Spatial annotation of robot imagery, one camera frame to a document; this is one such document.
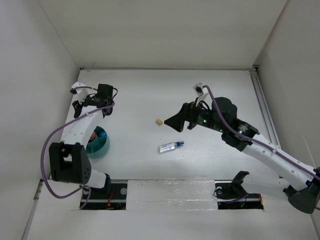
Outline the small yellow eraser block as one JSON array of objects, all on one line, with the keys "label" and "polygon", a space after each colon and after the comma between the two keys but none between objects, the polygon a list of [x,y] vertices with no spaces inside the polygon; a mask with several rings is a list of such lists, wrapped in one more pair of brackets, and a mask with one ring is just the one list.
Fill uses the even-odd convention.
[{"label": "small yellow eraser block", "polygon": [[158,126],[161,126],[163,124],[162,120],[160,120],[159,118],[155,122]]}]

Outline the teal plastic cup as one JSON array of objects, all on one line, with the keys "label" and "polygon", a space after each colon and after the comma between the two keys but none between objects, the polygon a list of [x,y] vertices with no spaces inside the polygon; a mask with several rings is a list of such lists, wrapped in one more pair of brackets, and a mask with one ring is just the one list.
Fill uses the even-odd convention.
[{"label": "teal plastic cup", "polygon": [[[96,138],[93,141],[89,139],[85,150],[90,159],[100,159],[107,154],[110,148],[110,138],[100,126],[97,126],[94,132],[96,133]],[[101,132],[106,132],[106,136],[100,137]]]}]

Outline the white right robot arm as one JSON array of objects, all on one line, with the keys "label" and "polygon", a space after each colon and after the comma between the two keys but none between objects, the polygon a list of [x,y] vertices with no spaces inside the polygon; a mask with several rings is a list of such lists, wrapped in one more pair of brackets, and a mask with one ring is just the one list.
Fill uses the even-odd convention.
[{"label": "white right robot arm", "polygon": [[237,118],[237,107],[226,97],[217,97],[208,106],[203,101],[184,103],[180,111],[164,124],[182,132],[202,126],[221,133],[230,147],[255,158],[277,173],[263,178],[248,171],[239,171],[229,182],[217,185],[215,196],[220,200],[243,199],[249,194],[264,194],[288,201],[297,210],[312,214],[320,200],[320,170],[289,156],[268,141],[259,131]]}]

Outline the black blue yellow marker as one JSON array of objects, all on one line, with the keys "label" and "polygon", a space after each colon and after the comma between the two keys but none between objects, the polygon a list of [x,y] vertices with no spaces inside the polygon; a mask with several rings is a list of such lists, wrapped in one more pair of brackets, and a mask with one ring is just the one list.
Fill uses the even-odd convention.
[{"label": "black blue yellow marker", "polygon": [[107,136],[107,133],[103,131],[103,132],[101,132],[101,133],[99,134],[99,136],[100,136],[100,137],[106,137],[106,136]]}]

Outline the clear blue-tipped pen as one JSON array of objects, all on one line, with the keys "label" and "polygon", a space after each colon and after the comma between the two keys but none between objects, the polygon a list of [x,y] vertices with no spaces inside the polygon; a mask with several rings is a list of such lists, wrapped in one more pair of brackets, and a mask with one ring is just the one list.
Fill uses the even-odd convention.
[{"label": "clear blue-tipped pen", "polygon": [[158,147],[159,154],[168,153],[184,146],[184,141],[170,142]]}]

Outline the black pink marker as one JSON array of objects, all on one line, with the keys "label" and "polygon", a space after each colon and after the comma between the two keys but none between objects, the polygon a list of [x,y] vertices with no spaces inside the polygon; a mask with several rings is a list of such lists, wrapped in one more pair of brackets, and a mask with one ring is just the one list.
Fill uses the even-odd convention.
[{"label": "black pink marker", "polygon": [[91,141],[94,141],[96,139],[97,135],[95,132],[92,133],[91,137],[90,137],[90,140]]}]

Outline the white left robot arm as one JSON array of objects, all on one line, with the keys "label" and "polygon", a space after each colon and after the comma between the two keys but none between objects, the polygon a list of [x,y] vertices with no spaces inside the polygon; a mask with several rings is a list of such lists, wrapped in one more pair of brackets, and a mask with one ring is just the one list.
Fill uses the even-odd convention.
[{"label": "white left robot arm", "polygon": [[102,83],[97,88],[79,82],[72,85],[70,92],[76,96],[72,103],[72,127],[48,149],[53,181],[94,188],[95,194],[103,199],[111,194],[109,176],[92,168],[86,147],[98,124],[112,114],[114,90],[112,85]]}]

